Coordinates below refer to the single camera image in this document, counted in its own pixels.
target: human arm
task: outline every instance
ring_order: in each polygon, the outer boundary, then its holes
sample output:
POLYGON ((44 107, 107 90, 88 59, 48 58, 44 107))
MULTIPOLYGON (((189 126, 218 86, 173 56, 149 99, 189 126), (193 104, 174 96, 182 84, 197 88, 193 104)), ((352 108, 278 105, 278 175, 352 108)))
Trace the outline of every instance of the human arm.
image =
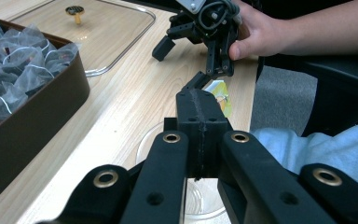
POLYGON ((240 0, 239 41, 229 50, 238 60, 250 55, 358 54, 358 0, 291 20, 273 19, 240 0))

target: gray carpet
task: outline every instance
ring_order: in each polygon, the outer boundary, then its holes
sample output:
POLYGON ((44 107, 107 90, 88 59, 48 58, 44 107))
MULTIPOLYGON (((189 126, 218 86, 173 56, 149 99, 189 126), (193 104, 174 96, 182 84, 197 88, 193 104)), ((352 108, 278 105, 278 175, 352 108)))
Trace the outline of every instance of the gray carpet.
POLYGON ((251 130, 288 128, 301 135, 310 117, 317 80, 265 66, 255 87, 251 130))

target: gold knob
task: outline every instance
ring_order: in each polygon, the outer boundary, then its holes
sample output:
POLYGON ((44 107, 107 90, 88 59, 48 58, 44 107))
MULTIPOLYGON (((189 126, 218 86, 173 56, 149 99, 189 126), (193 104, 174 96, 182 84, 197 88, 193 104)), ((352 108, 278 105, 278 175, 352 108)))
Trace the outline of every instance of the gold knob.
POLYGON ((80 15, 84 14, 84 8, 80 6, 71 6, 65 9, 66 14, 75 17, 76 24, 81 23, 80 15))

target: person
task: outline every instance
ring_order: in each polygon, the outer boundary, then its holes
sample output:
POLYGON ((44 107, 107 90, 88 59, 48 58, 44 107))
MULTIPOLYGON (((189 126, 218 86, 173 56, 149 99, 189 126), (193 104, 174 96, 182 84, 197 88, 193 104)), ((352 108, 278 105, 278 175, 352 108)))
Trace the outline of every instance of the person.
MULTIPOLYGON (((251 55, 358 54, 358 0, 282 20, 240 0, 239 39, 229 48, 232 60, 251 55)), ((251 132, 286 169, 299 174, 302 166, 324 163, 358 182, 358 125, 328 136, 299 137, 294 131, 263 128, 251 132)))

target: black chair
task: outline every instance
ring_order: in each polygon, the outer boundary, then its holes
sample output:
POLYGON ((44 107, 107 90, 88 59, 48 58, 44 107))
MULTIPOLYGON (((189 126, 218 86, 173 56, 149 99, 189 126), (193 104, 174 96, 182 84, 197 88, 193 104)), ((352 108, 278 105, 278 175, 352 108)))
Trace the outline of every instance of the black chair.
MULTIPOLYGON (((344 2, 348 1, 261 0, 261 7, 273 18, 290 19, 344 2)), ((260 57, 258 75, 263 66, 302 72, 318 79, 314 105, 303 136, 310 133, 335 135, 358 123, 358 55, 260 57)))

